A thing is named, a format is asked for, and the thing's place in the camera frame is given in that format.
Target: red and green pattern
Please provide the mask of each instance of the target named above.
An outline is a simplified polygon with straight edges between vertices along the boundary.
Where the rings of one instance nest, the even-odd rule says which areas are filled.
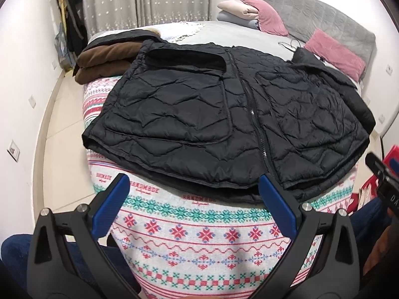
[[[98,116],[119,78],[102,78],[87,85],[86,126]],[[112,234],[148,299],[204,294],[248,298],[290,243],[263,206],[237,207],[166,188],[91,150],[87,159],[97,192],[120,172],[130,178],[130,193]],[[348,207],[355,177],[356,167],[312,201],[313,207],[332,213]],[[295,284],[305,279],[320,241],[315,238]]]

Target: pink pillow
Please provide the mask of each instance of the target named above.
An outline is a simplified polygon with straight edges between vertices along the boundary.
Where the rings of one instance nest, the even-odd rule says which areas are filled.
[[[323,57],[327,62],[333,64],[356,82],[359,81],[359,77],[366,66],[366,63],[359,56],[318,28],[316,28],[304,48]]]
[[[273,7],[264,0],[241,0],[253,6],[259,11],[259,29],[268,34],[288,36],[288,31],[284,27],[279,14]]]

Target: black coat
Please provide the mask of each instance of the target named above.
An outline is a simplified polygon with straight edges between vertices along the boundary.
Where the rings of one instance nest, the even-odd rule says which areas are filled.
[[[67,48],[70,52],[74,52],[76,56],[82,53],[82,50],[87,46],[87,30],[83,19],[79,17],[78,6],[81,7],[82,0],[64,0],[67,7],[65,13],[65,21],[67,25],[66,38]],[[61,5],[57,0],[58,8],[61,12]]]
[[[83,143],[201,196],[261,203],[258,178],[271,172],[299,201],[316,197],[354,166],[375,121],[344,75],[304,49],[293,61],[145,41]]]

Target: tiled floor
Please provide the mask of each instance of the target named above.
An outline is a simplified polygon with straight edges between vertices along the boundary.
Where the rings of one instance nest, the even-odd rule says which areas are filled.
[[[86,150],[82,145],[84,130],[83,87],[67,73],[59,90],[47,134],[43,168],[44,205],[54,212],[71,211],[94,197]],[[381,156],[380,137],[370,137],[370,145],[359,163],[354,190],[371,176],[364,164],[367,152]]]

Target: gray headboard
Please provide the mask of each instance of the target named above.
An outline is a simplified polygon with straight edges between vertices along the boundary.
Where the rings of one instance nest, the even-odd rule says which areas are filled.
[[[346,46],[366,62],[364,74],[370,63],[376,36],[341,11],[319,0],[264,0],[280,15],[289,34],[308,41],[314,30],[322,31]]]

